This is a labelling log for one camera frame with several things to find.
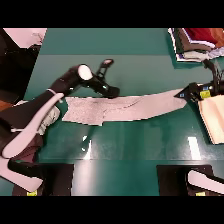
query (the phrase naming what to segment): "brown fabric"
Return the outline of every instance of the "brown fabric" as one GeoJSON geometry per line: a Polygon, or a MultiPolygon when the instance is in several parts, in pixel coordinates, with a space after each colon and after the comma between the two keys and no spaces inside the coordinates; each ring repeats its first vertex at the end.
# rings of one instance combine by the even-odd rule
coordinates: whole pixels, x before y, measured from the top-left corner
{"type": "Polygon", "coordinates": [[[209,46],[206,46],[204,44],[191,44],[186,34],[181,28],[178,28],[178,33],[179,33],[179,37],[183,45],[184,51],[193,51],[193,50],[211,51],[212,50],[209,46]]]}
{"type": "Polygon", "coordinates": [[[223,28],[209,28],[212,34],[212,37],[215,38],[218,43],[216,43],[215,47],[224,47],[224,33],[223,28]]]}
{"type": "Polygon", "coordinates": [[[37,150],[43,145],[43,137],[39,134],[33,138],[30,144],[17,156],[13,157],[12,160],[23,160],[25,162],[34,162],[34,155],[37,150]]]}
{"type": "Polygon", "coordinates": [[[5,110],[12,106],[13,105],[11,103],[6,103],[6,102],[0,100],[0,111],[5,110]]]}

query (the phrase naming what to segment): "stack of folded clothes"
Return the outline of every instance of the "stack of folded clothes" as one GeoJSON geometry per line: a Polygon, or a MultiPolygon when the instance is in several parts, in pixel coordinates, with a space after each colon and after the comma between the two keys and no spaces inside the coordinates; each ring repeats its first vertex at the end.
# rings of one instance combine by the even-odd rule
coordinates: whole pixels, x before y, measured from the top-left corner
{"type": "Polygon", "coordinates": [[[223,28],[169,28],[177,61],[201,62],[224,56],[223,28]]]}

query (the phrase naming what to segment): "yellow sticker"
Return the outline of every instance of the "yellow sticker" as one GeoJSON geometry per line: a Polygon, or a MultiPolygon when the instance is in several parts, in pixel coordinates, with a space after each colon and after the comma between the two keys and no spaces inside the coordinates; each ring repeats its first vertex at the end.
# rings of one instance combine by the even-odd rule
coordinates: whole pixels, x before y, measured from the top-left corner
{"type": "Polygon", "coordinates": [[[202,99],[211,97],[210,90],[201,91],[200,96],[202,99]]]}
{"type": "Polygon", "coordinates": [[[37,190],[34,192],[27,192],[27,196],[37,196],[37,190]]]}
{"type": "Polygon", "coordinates": [[[196,193],[196,196],[206,196],[206,195],[205,195],[205,192],[198,192],[196,193]]]}

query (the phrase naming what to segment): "green tabletop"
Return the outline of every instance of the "green tabletop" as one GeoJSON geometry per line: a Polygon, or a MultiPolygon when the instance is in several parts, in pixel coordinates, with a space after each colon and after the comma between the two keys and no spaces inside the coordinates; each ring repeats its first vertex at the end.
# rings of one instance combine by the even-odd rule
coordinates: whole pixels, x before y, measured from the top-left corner
{"type": "MultiPolygon", "coordinates": [[[[115,60],[107,82],[119,87],[121,96],[160,93],[212,79],[201,63],[176,62],[165,28],[48,29],[25,100],[42,93],[69,67],[85,63],[96,71],[106,58],[115,60]]],[[[218,61],[224,68],[223,58],[218,61]]],[[[85,88],[71,96],[99,97],[85,88]]],[[[62,122],[67,104],[64,100],[57,106],[61,116],[45,134],[39,162],[75,163],[75,195],[158,195],[157,164],[211,164],[214,174],[224,177],[224,147],[210,143],[194,104],[148,120],[105,122],[102,127],[62,122]],[[201,161],[191,161],[188,137],[197,138],[201,161]]]]}

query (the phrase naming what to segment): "robotic arm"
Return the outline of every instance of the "robotic arm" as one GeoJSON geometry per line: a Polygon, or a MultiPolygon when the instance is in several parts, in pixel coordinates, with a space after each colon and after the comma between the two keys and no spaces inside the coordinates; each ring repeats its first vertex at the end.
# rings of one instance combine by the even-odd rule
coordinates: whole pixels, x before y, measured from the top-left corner
{"type": "Polygon", "coordinates": [[[0,175],[29,192],[35,191],[43,180],[35,175],[23,175],[9,169],[10,158],[20,154],[36,135],[41,122],[52,107],[77,87],[92,88],[107,98],[119,95],[119,89],[105,82],[107,69],[112,59],[102,62],[96,74],[85,65],[70,68],[44,93],[25,104],[0,112],[0,175]]]}

